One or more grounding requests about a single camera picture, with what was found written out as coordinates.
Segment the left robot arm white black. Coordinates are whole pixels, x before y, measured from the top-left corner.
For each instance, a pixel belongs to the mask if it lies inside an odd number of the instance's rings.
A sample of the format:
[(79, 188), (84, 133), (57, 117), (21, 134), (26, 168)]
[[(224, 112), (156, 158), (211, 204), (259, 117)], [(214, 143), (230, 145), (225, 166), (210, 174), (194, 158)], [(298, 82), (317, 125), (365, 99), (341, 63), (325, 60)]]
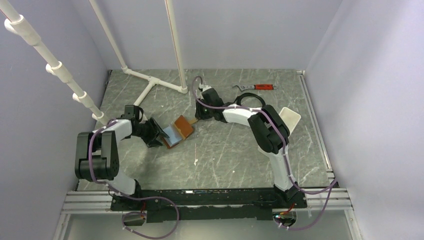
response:
[(124, 204), (131, 210), (144, 203), (141, 187), (120, 169), (118, 145), (131, 137), (140, 138), (148, 148), (161, 146), (160, 137), (167, 134), (154, 118), (144, 119), (144, 110), (137, 105), (126, 105), (124, 113), (111, 119), (97, 130), (77, 135), (74, 172), (79, 180), (104, 185), (124, 196)]

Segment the white plastic tray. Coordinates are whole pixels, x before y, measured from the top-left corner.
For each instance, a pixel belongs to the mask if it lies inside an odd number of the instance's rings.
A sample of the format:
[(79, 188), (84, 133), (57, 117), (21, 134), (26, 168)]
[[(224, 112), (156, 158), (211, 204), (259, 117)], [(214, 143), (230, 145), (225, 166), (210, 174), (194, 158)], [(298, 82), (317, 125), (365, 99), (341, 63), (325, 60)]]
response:
[(289, 133), (292, 134), (301, 120), (301, 115), (288, 107), (283, 107), (279, 112), (279, 116), (287, 126)]

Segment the brown leather card holder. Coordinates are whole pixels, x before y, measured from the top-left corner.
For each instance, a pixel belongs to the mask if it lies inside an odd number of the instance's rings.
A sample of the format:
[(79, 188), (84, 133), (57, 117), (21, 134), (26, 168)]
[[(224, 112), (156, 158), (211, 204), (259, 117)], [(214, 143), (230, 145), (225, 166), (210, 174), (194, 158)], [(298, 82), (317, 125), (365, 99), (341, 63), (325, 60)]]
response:
[(196, 122), (196, 118), (187, 120), (183, 115), (180, 115), (172, 124), (163, 129), (167, 135), (161, 137), (165, 146), (172, 149), (186, 140), (195, 131), (193, 125)]

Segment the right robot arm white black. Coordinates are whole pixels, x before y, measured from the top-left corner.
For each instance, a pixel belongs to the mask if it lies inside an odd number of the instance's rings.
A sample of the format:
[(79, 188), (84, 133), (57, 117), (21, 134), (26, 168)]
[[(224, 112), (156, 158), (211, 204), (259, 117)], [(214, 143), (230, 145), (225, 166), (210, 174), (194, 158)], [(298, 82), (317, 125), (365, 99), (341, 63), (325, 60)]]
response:
[(276, 203), (287, 208), (291, 205), (305, 207), (305, 194), (296, 188), (289, 161), (285, 158), (291, 130), (276, 110), (262, 97), (245, 92), (233, 102), (223, 102), (214, 88), (200, 89), (196, 99), (195, 118), (215, 119), (223, 123), (247, 126), (251, 129), (258, 151), (271, 163)]

